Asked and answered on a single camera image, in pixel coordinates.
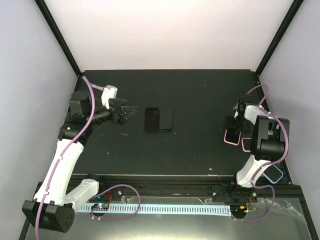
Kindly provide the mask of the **black phone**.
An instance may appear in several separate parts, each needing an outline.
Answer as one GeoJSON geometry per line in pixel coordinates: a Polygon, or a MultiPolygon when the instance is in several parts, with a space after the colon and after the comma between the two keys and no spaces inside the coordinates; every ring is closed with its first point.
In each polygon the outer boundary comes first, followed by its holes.
{"type": "Polygon", "coordinates": [[[160,130],[160,109],[148,107],[145,109],[144,129],[147,133],[155,133],[160,130]]]}

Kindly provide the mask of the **black phone case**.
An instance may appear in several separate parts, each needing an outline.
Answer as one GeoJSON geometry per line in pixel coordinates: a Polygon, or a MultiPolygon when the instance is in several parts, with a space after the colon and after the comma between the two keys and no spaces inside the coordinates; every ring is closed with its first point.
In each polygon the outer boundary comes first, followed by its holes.
{"type": "Polygon", "coordinates": [[[173,128],[173,110],[171,108],[161,108],[159,115],[159,130],[171,131],[173,128]]]}

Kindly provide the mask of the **blue cased phone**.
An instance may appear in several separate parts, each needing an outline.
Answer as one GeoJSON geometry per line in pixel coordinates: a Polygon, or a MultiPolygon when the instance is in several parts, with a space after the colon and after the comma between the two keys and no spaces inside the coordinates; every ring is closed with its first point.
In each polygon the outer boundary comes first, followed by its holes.
{"type": "Polygon", "coordinates": [[[284,173],[278,168],[277,165],[268,165],[267,169],[262,175],[272,184],[277,184],[284,176],[284,173]]]}

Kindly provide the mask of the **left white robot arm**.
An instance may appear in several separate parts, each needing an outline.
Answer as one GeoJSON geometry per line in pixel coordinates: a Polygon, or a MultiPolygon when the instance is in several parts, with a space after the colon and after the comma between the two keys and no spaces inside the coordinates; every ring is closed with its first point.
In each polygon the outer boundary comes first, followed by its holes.
{"type": "Polygon", "coordinates": [[[95,179],[84,179],[71,192],[67,187],[74,167],[93,129],[104,122],[125,125],[136,113],[126,99],[117,98],[117,89],[107,86],[96,105],[94,95],[79,90],[71,95],[68,117],[60,128],[55,154],[47,175],[32,200],[24,201],[22,212],[35,228],[66,233],[76,212],[92,197],[103,199],[106,185],[95,179]]]}

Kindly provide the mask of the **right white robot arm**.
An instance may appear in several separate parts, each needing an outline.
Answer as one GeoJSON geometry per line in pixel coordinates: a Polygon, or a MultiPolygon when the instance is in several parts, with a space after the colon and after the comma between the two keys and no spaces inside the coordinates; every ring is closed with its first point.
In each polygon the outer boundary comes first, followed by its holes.
{"type": "Polygon", "coordinates": [[[233,202],[246,200],[261,175],[271,166],[284,160],[289,150],[290,121],[266,111],[254,103],[248,94],[239,97],[234,114],[225,118],[223,141],[238,146],[242,134],[252,133],[247,150],[250,156],[235,175],[234,184],[227,189],[233,202]]]}

